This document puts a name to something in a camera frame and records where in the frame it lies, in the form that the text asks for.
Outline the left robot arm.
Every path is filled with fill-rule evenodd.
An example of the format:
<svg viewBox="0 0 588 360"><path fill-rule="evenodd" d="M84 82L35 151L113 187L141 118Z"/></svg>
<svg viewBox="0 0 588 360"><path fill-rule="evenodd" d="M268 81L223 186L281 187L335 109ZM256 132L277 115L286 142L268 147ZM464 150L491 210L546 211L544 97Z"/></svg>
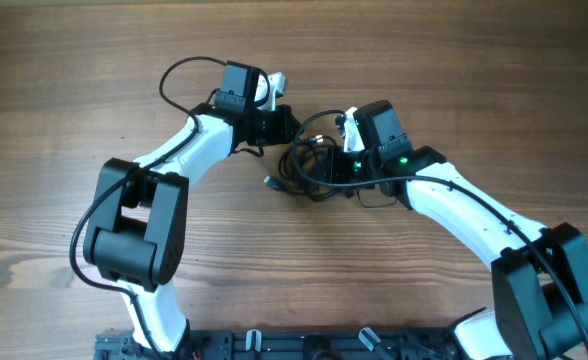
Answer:
<svg viewBox="0 0 588 360"><path fill-rule="evenodd" d="M287 78L233 61L220 87L186 109L185 126L155 151L101 168L94 200L79 221L70 256L83 251L98 288L121 293L134 329L129 342L148 359L189 352L189 321L173 283L185 245L189 189L215 164L247 151L289 144L299 122L279 104Z"/></svg>

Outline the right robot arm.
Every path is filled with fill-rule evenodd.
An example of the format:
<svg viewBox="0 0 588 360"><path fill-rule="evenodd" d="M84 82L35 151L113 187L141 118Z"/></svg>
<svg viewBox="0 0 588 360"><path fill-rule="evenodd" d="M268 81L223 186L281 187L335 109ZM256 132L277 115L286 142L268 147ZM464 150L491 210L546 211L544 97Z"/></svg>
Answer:
<svg viewBox="0 0 588 360"><path fill-rule="evenodd" d="M455 325L469 359L588 355L588 243L574 226L524 217L466 180L435 149L414 148L387 100L339 113L341 187L371 188L426 216L490 271L494 305Z"/></svg>

